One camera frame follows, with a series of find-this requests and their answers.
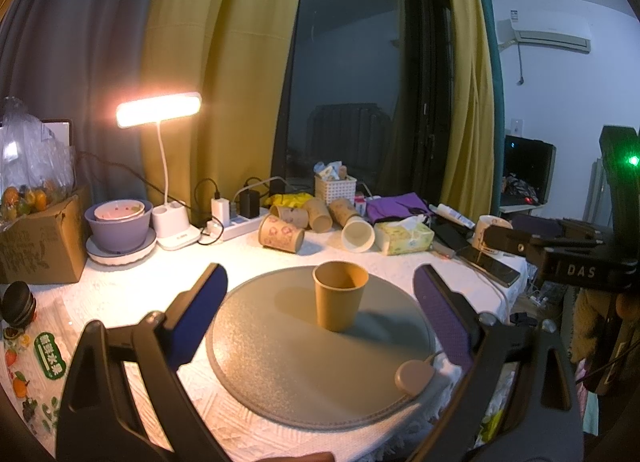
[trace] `cardboard box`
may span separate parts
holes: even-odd
[[[76,283],[86,263],[88,187],[0,233],[0,283]]]

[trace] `small basket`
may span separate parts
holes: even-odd
[[[358,181],[350,176],[346,180],[329,180],[324,181],[316,176],[316,197],[329,205],[338,198],[346,198],[353,204],[356,196],[356,184]]]

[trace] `round placemat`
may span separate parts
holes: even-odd
[[[230,292],[206,336],[218,380],[245,407],[294,428],[357,428],[408,399],[398,367],[434,352],[414,299],[370,275],[353,327],[316,325],[314,267],[258,276]]]

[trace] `paper cup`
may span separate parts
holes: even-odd
[[[302,206],[309,213],[309,225],[315,233],[326,233],[334,226],[326,204],[320,198],[311,198]]]
[[[304,239],[304,230],[273,215],[266,216],[258,228],[260,245],[279,251],[295,253],[302,247]]]
[[[369,273],[346,261],[329,261],[313,272],[318,325],[332,332],[347,330],[355,321]]]
[[[511,226],[511,222],[508,222],[505,219],[494,217],[491,215],[483,215],[476,223],[476,231],[474,232],[473,240],[471,241],[471,245],[478,249],[478,251],[487,252],[489,254],[494,254],[495,249],[491,249],[484,244],[484,232],[490,225],[498,225],[499,227],[508,227],[509,229],[513,229]]]
[[[338,198],[329,204],[329,213],[341,227],[347,224],[351,217],[359,216],[356,207],[346,198]]]
[[[300,207],[271,206],[270,212],[299,229],[306,229],[309,225],[309,213]]]
[[[351,217],[342,229],[342,245],[350,252],[367,252],[376,241],[376,232],[361,217]]]

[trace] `purple bag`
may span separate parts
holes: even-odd
[[[367,201],[367,216],[371,223],[398,222],[415,215],[427,215],[430,217],[432,214],[422,199],[415,193]]]

